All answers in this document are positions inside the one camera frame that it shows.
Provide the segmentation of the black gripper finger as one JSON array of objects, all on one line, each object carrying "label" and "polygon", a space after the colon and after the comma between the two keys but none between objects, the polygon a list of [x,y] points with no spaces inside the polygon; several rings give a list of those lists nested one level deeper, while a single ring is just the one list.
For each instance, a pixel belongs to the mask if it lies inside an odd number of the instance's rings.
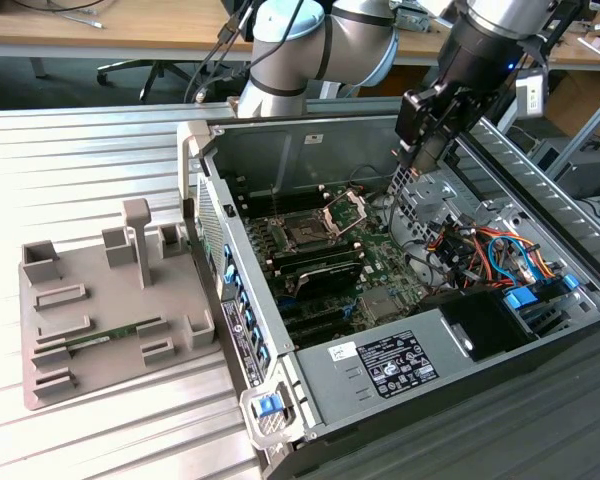
[{"label": "black gripper finger", "polygon": [[395,132],[400,140],[397,158],[404,168],[437,168],[445,144],[441,105],[435,88],[422,92],[409,90],[403,95]]},{"label": "black gripper finger", "polygon": [[441,155],[445,156],[455,138],[482,115],[483,95],[477,91],[443,91],[441,103],[441,132],[445,139]]}]

